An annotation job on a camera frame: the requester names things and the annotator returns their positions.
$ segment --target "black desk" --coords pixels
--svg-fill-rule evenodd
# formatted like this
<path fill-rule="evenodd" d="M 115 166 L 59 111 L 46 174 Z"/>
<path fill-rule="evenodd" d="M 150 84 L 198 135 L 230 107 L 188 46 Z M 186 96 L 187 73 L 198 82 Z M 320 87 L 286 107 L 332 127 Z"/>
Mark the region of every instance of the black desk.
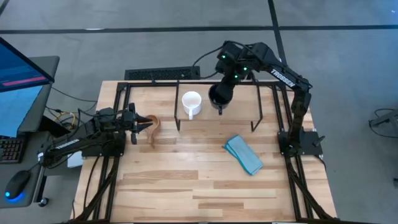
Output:
<path fill-rule="evenodd" d="M 55 76 L 58 62 L 60 60 L 58 56 L 32 57 L 30 59 L 39 67 L 43 68 L 43 70 L 45 70 L 49 75 L 52 77 Z M 19 133 L 31 133 L 29 135 L 22 162 L 20 164 L 0 164 L 0 208 L 26 207 L 32 203 L 35 192 L 37 196 L 36 188 L 41 184 L 38 183 L 37 180 L 39 178 L 39 173 L 41 173 L 40 171 L 42 171 L 39 166 L 36 166 L 31 170 L 31 177 L 24 189 L 24 195 L 18 202 L 6 201 L 4 192 L 7 183 L 16 172 L 29 169 L 37 163 L 37 150 L 43 142 L 47 141 L 50 137 L 49 132 L 37 132 L 42 128 L 41 126 L 43 126 L 43 124 L 45 124 L 44 129 L 53 125 L 51 120 L 49 121 L 48 118 L 43 116 L 50 90 L 51 85 L 43 86 L 18 129 Z"/>

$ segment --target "mug handle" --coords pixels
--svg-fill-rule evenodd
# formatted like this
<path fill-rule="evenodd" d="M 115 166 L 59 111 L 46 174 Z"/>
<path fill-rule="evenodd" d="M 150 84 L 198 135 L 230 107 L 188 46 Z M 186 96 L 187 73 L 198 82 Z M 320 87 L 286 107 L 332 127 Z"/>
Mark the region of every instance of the mug handle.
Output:
<path fill-rule="evenodd" d="M 189 109 L 189 119 L 192 120 L 193 119 L 193 111 L 192 109 Z"/>

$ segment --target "computer mouse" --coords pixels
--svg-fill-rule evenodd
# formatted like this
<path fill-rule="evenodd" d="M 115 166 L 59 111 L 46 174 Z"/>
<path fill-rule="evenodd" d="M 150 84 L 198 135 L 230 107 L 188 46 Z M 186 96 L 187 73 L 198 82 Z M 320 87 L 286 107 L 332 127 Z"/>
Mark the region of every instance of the computer mouse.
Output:
<path fill-rule="evenodd" d="M 14 199 L 18 197 L 25 188 L 29 178 L 30 172 L 28 170 L 21 170 L 16 173 L 7 184 L 5 193 L 6 198 Z"/>

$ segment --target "metal bracket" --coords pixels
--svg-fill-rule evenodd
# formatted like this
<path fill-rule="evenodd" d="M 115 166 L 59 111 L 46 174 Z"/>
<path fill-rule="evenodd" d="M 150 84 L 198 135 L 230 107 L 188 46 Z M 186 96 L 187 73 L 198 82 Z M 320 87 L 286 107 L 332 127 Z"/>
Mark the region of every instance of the metal bracket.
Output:
<path fill-rule="evenodd" d="M 279 149 L 282 155 L 288 155 L 290 157 L 296 155 L 321 155 L 322 147 L 318 143 L 321 138 L 315 131 L 307 131 L 303 133 L 301 141 L 301 148 L 297 152 L 289 151 L 289 145 L 287 145 L 287 131 L 281 131 L 278 133 Z"/>

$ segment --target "blue light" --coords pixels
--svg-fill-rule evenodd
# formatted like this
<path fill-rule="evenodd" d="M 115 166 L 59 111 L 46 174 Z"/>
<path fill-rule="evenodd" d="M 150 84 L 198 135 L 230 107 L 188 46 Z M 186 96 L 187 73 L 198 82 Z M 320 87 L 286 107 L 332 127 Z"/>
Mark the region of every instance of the blue light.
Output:
<path fill-rule="evenodd" d="M 13 199 L 6 198 L 6 202 L 17 203 L 18 201 L 22 200 L 23 198 L 24 198 L 24 192 L 21 192 L 16 198 L 13 198 Z"/>

